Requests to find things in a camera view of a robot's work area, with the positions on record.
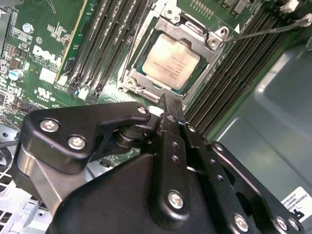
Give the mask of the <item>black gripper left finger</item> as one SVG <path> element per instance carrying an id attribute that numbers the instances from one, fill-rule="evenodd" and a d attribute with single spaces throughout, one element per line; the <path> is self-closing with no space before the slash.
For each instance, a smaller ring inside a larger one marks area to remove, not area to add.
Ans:
<path id="1" fill-rule="evenodd" d="M 14 157 L 14 181 L 54 217 L 76 189 L 135 157 L 152 155 L 150 214 L 155 223 L 185 223 L 186 149 L 179 122 L 168 113 L 168 97 L 155 107 L 130 101 L 29 113 Z"/>

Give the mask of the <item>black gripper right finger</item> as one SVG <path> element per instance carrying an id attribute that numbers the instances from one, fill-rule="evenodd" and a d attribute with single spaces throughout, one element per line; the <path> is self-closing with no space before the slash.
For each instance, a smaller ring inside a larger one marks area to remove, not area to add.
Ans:
<path id="1" fill-rule="evenodd" d="M 185 121 L 181 101 L 168 97 L 168 113 L 180 125 L 187 164 L 197 170 L 217 234 L 303 234 L 296 215 L 221 143 L 205 144 Z"/>

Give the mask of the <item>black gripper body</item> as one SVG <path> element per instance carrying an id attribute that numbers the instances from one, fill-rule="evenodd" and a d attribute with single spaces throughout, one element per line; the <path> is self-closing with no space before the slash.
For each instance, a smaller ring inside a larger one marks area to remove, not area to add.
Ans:
<path id="1" fill-rule="evenodd" d="M 50 234 L 225 234 L 210 213 L 198 174 L 187 171 L 191 213 L 178 229 L 155 223 L 149 211 L 154 157 L 135 157 L 84 184 L 58 207 Z"/>

